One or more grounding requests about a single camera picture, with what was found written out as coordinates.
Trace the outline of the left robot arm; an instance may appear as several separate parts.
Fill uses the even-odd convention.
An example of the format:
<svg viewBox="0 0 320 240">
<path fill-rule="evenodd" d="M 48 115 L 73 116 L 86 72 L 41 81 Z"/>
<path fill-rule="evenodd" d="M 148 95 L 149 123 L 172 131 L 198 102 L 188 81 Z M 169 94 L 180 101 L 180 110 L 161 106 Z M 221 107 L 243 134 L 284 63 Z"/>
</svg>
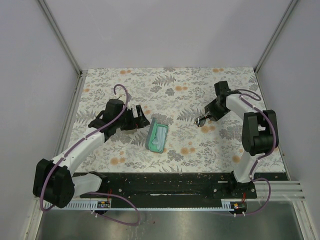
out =
<svg viewBox="0 0 320 240">
<path fill-rule="evenodd" d="M 74 176 L 81 163 L 103 145 L 117 130 L 135 131 L 150 125 L 140 105 L 128 108 L 119 99 L 107 102 L 76 143 L 51 160 L 41 159 L 36 165 L 33 194 L 40 201 L 58 208 L 66 207 L 74 197 L 92 192 L 96 197 L 107 195 L 109 186 L 97 173 Z"/>
</svg>

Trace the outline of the grey-blue glasses case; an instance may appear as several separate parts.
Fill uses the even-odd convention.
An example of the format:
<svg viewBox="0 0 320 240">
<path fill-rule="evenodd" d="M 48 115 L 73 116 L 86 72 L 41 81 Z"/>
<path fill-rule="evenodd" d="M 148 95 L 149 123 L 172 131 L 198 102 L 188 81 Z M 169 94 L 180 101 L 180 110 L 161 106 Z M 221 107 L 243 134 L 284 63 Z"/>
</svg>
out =
<svg viewBox="0 0 320 240">
<path fill-rule="evenodd" d="M 162 154 L 164 152 L 168 132 L 169 126 L 158 123 L 157 119 L 154 117 L 147 134 L 145 148 L 151 152 Z"/>
</svg>

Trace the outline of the black aviator sunglasses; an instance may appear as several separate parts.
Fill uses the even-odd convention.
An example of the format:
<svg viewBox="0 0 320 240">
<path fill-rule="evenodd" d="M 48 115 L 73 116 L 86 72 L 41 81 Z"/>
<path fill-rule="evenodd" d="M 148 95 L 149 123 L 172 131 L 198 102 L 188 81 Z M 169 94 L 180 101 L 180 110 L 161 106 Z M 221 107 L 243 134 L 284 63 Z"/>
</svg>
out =
<svg viewBox="0 0 320 240">
<path fill-rule="evenodd" d="M 210 119 L 212 116 L 210 114 L 207 114 L 207 115 L 201 115 L 201 116 L 198 116 L 195 120 L 194 120 L 194 124 L 197 126 L 197 127 L 203 127 L 206 123 L 206 120 L 207 119 Z"/>
</svg>

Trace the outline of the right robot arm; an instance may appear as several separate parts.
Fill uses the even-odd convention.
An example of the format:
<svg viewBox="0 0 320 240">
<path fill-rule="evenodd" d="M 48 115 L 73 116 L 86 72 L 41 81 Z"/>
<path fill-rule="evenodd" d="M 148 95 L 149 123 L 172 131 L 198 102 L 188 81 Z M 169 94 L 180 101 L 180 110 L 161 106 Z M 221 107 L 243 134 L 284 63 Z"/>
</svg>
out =
<svg viewBox="0 0 320 240">
<path fill-rule="evenodd" d="M 242 119 L 241 142 L 244 149 L 240 163 L 233 171 L 235 181 L 228 184 L 228 194 L 239 198 L 246 191 L 245 183 L 253 180 L 261 159 L 271 155 L 279 145 L 277 115 L 274 110 L 260 110 L 246 100 L 262 98 L 247 89 L 231 90 L 227 81 L 214 84 L 216 98 L 204 107 L 212 121 L 219 121 L 229 112 Z"/>
</svg>

